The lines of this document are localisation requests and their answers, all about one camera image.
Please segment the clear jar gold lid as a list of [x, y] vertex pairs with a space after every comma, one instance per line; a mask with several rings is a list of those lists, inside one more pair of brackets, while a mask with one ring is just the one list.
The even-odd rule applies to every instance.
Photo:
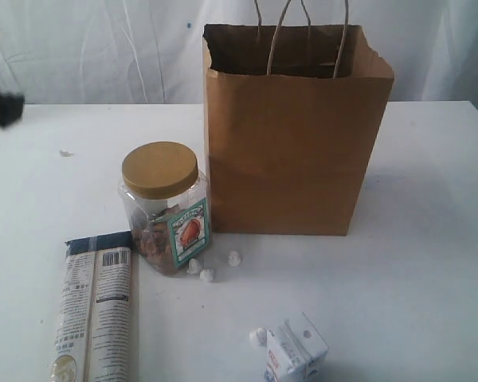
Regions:
[[150, 142], [123, 160], [118, 186], [135, 251], [158, 273], [176, 275], [211, 244], [208, 181], [195, 153]]

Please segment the small white milk carton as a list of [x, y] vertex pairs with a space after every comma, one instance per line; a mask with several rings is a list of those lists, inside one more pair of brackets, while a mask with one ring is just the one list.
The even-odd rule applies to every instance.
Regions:
[[323, 380], [329, 346], [304, 313], [267, 328], [264, 379], [271, 382]]

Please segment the brown paper shopping bag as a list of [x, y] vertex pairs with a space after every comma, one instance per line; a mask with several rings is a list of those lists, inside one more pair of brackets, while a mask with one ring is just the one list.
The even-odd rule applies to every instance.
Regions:
[[394, 82], [362, 27], [208, 24], [202, 47], [214, 231], [346, 235]]

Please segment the white backdrop sheet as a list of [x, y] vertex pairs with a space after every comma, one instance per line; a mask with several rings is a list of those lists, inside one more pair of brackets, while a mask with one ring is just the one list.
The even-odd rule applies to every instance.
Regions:
[[28, 103], [200, 103], [206, 24], [360, 25], [394, 100], [478, 109], [478, 1], [0, 1], [0, 89]]

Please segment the tiny white paper scrap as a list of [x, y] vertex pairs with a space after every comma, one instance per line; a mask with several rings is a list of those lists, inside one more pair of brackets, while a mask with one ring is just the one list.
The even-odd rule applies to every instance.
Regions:
[[60, 154], [60, 156], [63, 157], [63, 158], [69, 158], [69, 157], [72, 157], [72, 156], [73, 156], [73, 153], [68, 152], [68, 151], [65, 151], [65, 150], [60, 150], [60, 151], [59, 151], [59, 154]]

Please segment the long noodle packet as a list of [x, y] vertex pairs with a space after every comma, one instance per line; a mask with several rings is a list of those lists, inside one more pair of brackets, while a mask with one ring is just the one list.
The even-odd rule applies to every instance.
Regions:
[[132, 247], [130, 232], [67, 242], [52, 381], [131, 379]]

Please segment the small white crumpled scrap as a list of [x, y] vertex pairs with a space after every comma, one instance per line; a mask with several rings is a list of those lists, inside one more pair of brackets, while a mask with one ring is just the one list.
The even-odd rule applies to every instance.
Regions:
[[242, 255], [238, 251], [231, 251], [228, 254], [228, 264], [230, 267], [239, 267], [242, 263]]

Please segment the white crumpled scrap near carton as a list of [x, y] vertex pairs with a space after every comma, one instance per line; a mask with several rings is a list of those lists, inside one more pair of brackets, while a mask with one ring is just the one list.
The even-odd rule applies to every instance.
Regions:
[[259, 327], [249, 333], [249, 340], [253, 347], [265, 347], [267, 344], [267, 329]]

